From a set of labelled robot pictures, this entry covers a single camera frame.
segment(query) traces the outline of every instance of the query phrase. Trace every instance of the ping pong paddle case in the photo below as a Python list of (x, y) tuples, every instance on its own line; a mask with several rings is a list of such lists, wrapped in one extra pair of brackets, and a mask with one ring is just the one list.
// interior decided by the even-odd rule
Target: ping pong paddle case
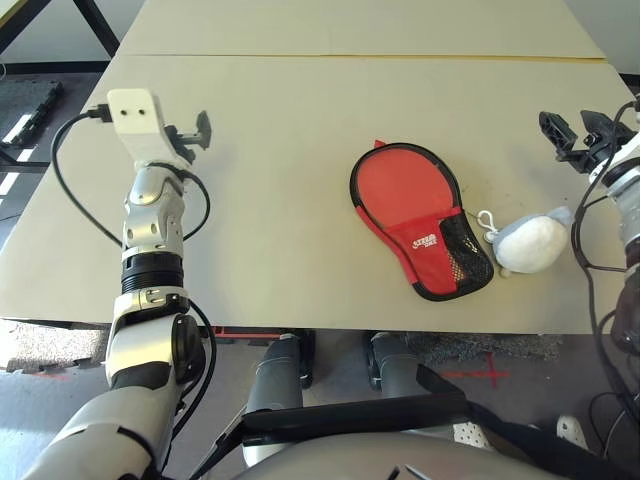
[(493, 277), (462, 209), (458, 183), (433, 152), (377, 141), (353, 167), (349, 189), (356, 213), (398, 257), (420, 296), (449, 300)]

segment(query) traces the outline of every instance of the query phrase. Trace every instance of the black connector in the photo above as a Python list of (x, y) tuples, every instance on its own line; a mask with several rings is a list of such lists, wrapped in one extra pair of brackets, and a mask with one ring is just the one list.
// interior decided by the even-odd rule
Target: black connector
[(109, 110), (109, 105), (106, 103), (99, 103), (96, 107), (90, 108), (87, 110), (87, 114), (89, 118), (99, 118), (104, 123), (111, 123), (113, 119), (111, 118), (111, 110)]

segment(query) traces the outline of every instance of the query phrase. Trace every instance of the beige table surface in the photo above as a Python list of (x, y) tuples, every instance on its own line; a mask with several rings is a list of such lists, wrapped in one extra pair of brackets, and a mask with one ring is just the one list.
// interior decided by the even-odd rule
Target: beige table surface
[(147, 0), (119, 52), (604, 58), (562, 0)]
[[(195, 172), (213, 215), (185, 248), (185, 286), (216, 324), (430, 331), (586, 333), (586, 284), (567, 250), (535, 275), (496, 276), (484, 289), (433, 303), (355, 214), (348, 179), (376, 138), (436, 152), (469, 211), (498, 226), (575, 206), (586, 179), (554, 160), (540, 110), (584, 134), (580, 109), (612, 112), (630, 93), (605, 64), (505, 60), (117, 58), (88, 104), (112, 88), (147, 87), (168, 122), (193, 129), (206, 109), (212, 148)], [(111, 125), (83, 121), (61, 163), (72, 190), (109, 229), (121, 228), (133, 162)], [(185, 231), (202, 212), (187, 194)], [(586, 251), (622, 264), (607, 202), (589, 215)], [(118, 248), (64, 197), (51, 171), (0, 255), (0, 315), (109, 322)], [(622, 286), (597, 276), (598, 305)]]
[(0, 28), (20, 10), (28, 0), (0, 0)]

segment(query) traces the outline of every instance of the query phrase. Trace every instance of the white plush toy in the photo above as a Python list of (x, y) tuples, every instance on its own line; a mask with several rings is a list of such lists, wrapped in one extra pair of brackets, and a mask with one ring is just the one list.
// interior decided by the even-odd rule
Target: white plush toy
[[(488, 224), (482, 221), (485, 215)], [(555, 262), (567, 244), (571, 222), (571, 210), (559, 207), (546, 215), (527, 215), (497, 230), (491, 212), (478, 213), (478, 224), (489, 230), (484, 238), (493, 245), (496, 260), (503, 267), (502, 276), (511, 272), (536, 273)]]

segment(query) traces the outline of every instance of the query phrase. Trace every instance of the cable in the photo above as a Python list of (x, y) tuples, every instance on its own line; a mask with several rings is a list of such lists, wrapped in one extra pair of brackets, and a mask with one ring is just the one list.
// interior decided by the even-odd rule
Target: cable
[(600, 357), (600, 361), (603, 365), (605, 375), (607, 377), (609, 384), (611, 385), (612, 390), (616, 393), (616, 397), (618, 398), (624, 411), (627, 412), (627, 415), (632, 420), (634, 426), (640, 429), (639, 413), (635, 408), (635, 404), (631, 397), (631, 392), (629, 391), (627, 384), (622, 379), (620, 372), (612, 364), (609, 356), (607, 355), (606, 350), (604, 349), (604, 345), (602, 343), (602, 329), (604, 328), (604, 324), (606, 323), (606, 321), (613, 318), (613, 316), (615, 315), (615, 311), (609, 312), (607, 316), (605, 316), (605, 318), (600, 321), (600, 324), (597, 323), (596, 307), (595, 307), (595, 289), (594, 289), (593, 277), (589, 272), (589, 269), (592, 268), (592, 264), (588, 261), (588, 259), (584, 254), (584, 251), (582, 250), (582, 242), (580, 238), (582, 222), (587, 212), (587, 207), (586, 207), (587, 200), (591, 195), (591, 193), (593, 192), (593, 190), (595, 189), (595, 187), (600, 182), (600, 180), (602, 180), (602, 177), (607, 173), (609, 166), (613, 162), (615, 154), (618, 151), (617, 125), (620, 122), (620, 119), (622, 118), (623, 113), (628, 108), (633, 107), (633, 105), (634, 105), (634, 102), (625, 103), (622, 107), (620, 107), (620, 109), (617, 111), (614, 117), (613, 127), (611, 129), (611, 137), (612, 137), (611, 153), (609, 155), (608, 160), (605, 162), (602, 170), (598, 174), (598, 176), (595, 178), (595, 180), (591, 183), (591, 185), (589, 185), (589, 187), (585, 191), (582, 199), (580, 200), (578, 208), (576, 209), (575, 220), (573, 225), (571, 226), (571, 247), (573, 250), (574, 257), (576, 258), (578, 265), (582, 269), (587, 279), (587, 287), (588, 287), (588, 295), (589, 295), (589, 304), (588, 304), (589, 319), (591, 322), (591, 329), (594, 334), (596, 352)]
[(16, 213), (15, 215), (9, 215), (8, 217), (0, 218), (0, 222), (4, 222), (5, 220), (11, 220), (12, 218), (17, 218), (20, 215), (22, 215), (22, 213)]
[[(637, 393), (635, 397), (633, 397), (633, 401), (636, 402), (638, 398), (640, 398), (640, 393)], [(611, 424), (611, 428), (609, 429), (609, 433), (607, 434), (607, 440), (605, 441), (605, 444), (604, 444), (604, 450), (602, 451), (602, 456), (604, 458), (607, 458), (607, 454), (609, 452), (609, 446), (611, 445), (611, 439), (613, 438), (613, 432), (615, 431), (616, 427), (620, 423), (620, 420), (622, 420), (622, 417), (624, 417), (626, 413), (627, 412), (625, 412), (624, 410), (621, 410), (618, 416), (616, 417), (616, 419)]]
[(596, 405), (596, 402), (598, 401), (598, 399), (602, 398), (602, 397), (606, 397), (607, 395), (615, 395), (615, 393), (613, 392), (602, 392), (599, 393), (598, 395), (594, 396), (591, 401), (589, 402), (589, 408), (587, 409), (587, 413), (589, 416), (589, 423), (591, 424), (591, 429), (593, 430), (593, 433), (596, 434), (596, 438), (598, 439), (598, 442), (600, 443), (600, 452), (604, 451), (604, 439), (602, 438), (602, 435), (600, 435), (600, 431), (598, 430), (598, 427), (596, 426), (596, 421), (593, 417), (593, 408)]
[(189, 408), (187, 409), (187, 411), (184, 412), (182, 417), (180, 417), (180, 420), (178, 420), (178, 423), (176, 423), (175, 427), (173, 427), (173, 433), (171, 434), (172, 440), (178, 436), (180, 431), (184, 428), (186, 423), (191, 418), (191, 415), (193, 415), (193, 412), (195, 412), (196, 408), (198, 408), (198, 405), (200, 405), (200, 401), (202, 400), (202, 397), (204, 397), (204, 394), (206, 393), (207, 388), (211, 383), (211, 378), (213, 377), (213, 371), (216, 368), (216, 359), (218, 354), (218, 349), (216, 347), (216, 339), (213, 333), (213, 327), (211, 326), (211, 323), (209, 323), (209, 319), (204, 314), (204, 312), (200, 309), (200, 307), (196, 305), (196, 302), (194, 302), (193, 300), (189, 300), (189, 304), (191, 305), (191, 308), (193, 308), (196, 311), (196, 313), (200, 317), (200, 320), (202, 320), (202, 323), (204, 323), (204, 326), (207, 329), (207, 335), (209, 337), (209, 342), (211, 344), (211, 358), (209, 359), (209, 366), (207, 367), (207, 373), (205, 374), (204, 379), (202, 380), (202, 385), (200, 385), (200, 389), (198, 390), (198, 393), (196, 393), (196, 396), (193, 398), (193, 401), (189, 405)]
[[(81, 113), (81, 114), (76, 115), (75, 117), (71, 118), (67, 122), (65, 122), (58, 129), (56, 134), (53, 136), (53, 140), (51, 142), (51, 165), (53, 166), (53, 171), (56, 174), (56, 178), (58, 179), (58, 183), (60, 183), (60, 186), (62, 187), (62, 190), (67, 195), (69, 200), (71, 200), (71, 203), (73, 203), (76, 206), (76, 208), (78, 210), (80, 210), (80, 212), (87, 218), (87, 220), (89, 220), (93, 224), (94, 227), (96, 227), (98, 230), (100, 230), (109, 240), (111, 240), (116, 245), (118, 245), (120, 248), (122, 248), (122, 242), (120, 241), (120, 239), (118, 237), (116, 237), (113, 233), (111, 233), (104, 225), (102, 225), (84, 207), (84, 205), (82, 205), (82, 203), (80, 203), (80, 201), (71, 192), (71, 189), (67, 185), (67, 182), (65, 182), (64, 178), (62, 177), (62, 172), (60, 171), (60, 165), (59, 165), (59, 161), (58, 161), (58, 149), (60, 148), (60, 142), (62, 141), (62, 138), (63, 138), (64, 134), (66, 133), (66, 131), (69, 130), (74, 124), (76, 124), (80, 120), (83, 120), (85, 118), (96, 118), (96, 116), (97, 116), (97, 113), (95, 113), (94, 111)], [(164, 166), (164, 167), (172, 167), (171, 165), (163, 164), (163, 163), (151, 163), (150, 165), (159, 165), (159, 166)], [(198, 231), (200, 231), (200, 229), (204, 226), (204, 224), (209, 219), (209, 214), (211, 213), (211, 197), (209, 196), (209, 192), (207, 191), (207, 187), (205, 187), (204, 183), (202, 183), (202, 180), (200, 180), (200, 178), (198, 178), (196, 175), (194, 175), (193, 173), (191, 173), (189, 171), (186, 171), (186, 170), (178, 170), (175, 167), (172, 167), (172, 170), (177, 171), (178, 173), (176, 173), (176, 174), (179, 177), (183, 178), (183, 179), (184, 178), (190, 178), (191, 180), (193, 180), (193, 182), (198, 186), (198, 188), (202, 192), (202, 195), (204, 196), (204, 199), (205, 199), (205, 205), (206, 206), (205, 206), (204, 216), (202, 217), (202, 220), (196, 226), (196, 228), (194, 228), (191, 232), (189, 232), (187, 235), (185, 235), (183, 237), (183, 240), (186, 241), (189, 238), (193, 237), (196, 233), (198, 233)]]
[(186, 240), (189, 240), (191, 237), (193, 237), (196, 233), (198, 233), (200, 229), (204, 226), (204, 224), (207, 223), (207, 220), (209, 219), (209, 214), (211, 213), (211, 198), (209, 197), (209, 192), (207, 191), (207, 188), (204, 186), (204, 183), (202, 183), (202, 180), (200, 180), (196, 175), (187, 171), (183, 172), (183, 175), (193, 180), (193, 182), (200, 188), (200, 191), (202, 192), (202, 195), (204, 196), (204, 201), (205, 201), (204, 216), (202, 217), (202, 220), (196, 226), (196, 228), (194, 228), (193, 230), (191, 230), (191, 232), (185, 235), (184, 240), (186, 241)]
[(89, 112), (81, 113), (76, 115), (75, 117), (67, 120), (56, 132), (53, 136), (53, 141), (51, 142), (51, 165), (53, 166), (53, 171), (56, 174), (56, 178), (58, 179), (58, 183), (62, 187), (62, 190), (67, 195), (71, 203), (73, 203), (80, 213), (82, 213), (87, 220), (89, 220), (94, 227), (100, 230), (109, 240), (111, 240), (116, 245), (122, 247), (122, 242), (116, 237), (113, 233), (107, 230), (96, 218), (89, 213), (89, 211), (84, 208), (84, 205), (80, 203), (80, 201), (75, 197), (75, 195), (69, 189), (67, 182), (65, 182), (64, 178), (62, 178), (62, 172), (60, 172), (60, 165), (58, 164), (58, 149), (60, 148), (60, 142), (67, 130), (69, 130), (73, 125), (78, 123), (80, 120), (85, 118), (89, 118)]
[(596, 198), (595, 200), (592, 200), (589, 203), (587, 203), (584, 206), (584, 208), (587, 209), (587, 208), (593, 207), (596, 203), (600, 203), (602, 200), (606, 200), (607, 198), (609, 198), (608, 195), (603, 195), (603, 196), (601, 196), (599, 198)]

